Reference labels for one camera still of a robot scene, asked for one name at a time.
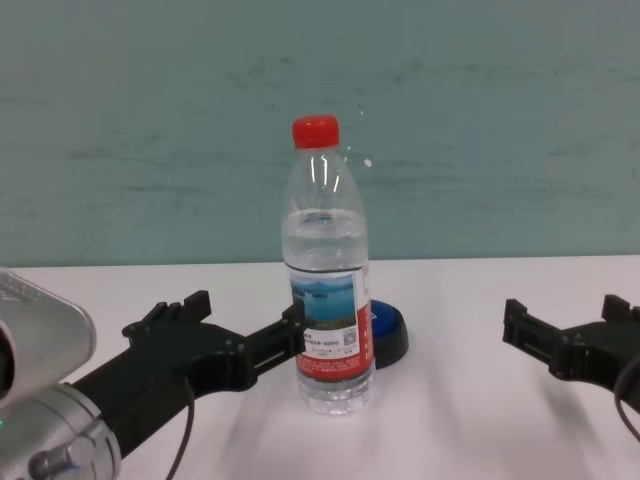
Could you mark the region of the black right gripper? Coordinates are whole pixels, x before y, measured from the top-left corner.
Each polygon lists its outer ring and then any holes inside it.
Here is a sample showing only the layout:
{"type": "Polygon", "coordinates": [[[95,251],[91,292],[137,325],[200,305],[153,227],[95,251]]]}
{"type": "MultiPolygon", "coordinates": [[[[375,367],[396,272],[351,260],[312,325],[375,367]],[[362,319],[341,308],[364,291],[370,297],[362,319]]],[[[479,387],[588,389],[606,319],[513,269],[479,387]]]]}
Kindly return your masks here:
{"type": "Polygon", "coordinates": [[[561,329],[529,314],[518,300],[507,299],[502,340],[545,364],[559,380],[614,392],[622,370],[639,355],[639,307],[607,294],[601,318],[561,329]]]}

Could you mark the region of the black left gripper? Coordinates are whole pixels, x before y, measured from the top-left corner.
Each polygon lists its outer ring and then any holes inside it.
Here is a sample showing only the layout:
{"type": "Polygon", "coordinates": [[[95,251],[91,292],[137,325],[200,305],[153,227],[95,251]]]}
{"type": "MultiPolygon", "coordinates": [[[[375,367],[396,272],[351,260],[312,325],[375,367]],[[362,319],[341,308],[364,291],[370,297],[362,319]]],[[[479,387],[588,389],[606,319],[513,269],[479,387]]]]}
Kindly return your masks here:
{"type": "Polygon", "coordinates": [[[305,351],[302,303],[293,303],[278,321],[245,339],[201,323],[210,314],[206,290],[182,303],[157,303],[122,329],[123,336],[136,336],[127,350],[73,383],[98,408],[123,456],[187,407],[187,387],[195,399],[244,391],[305,351]]]}

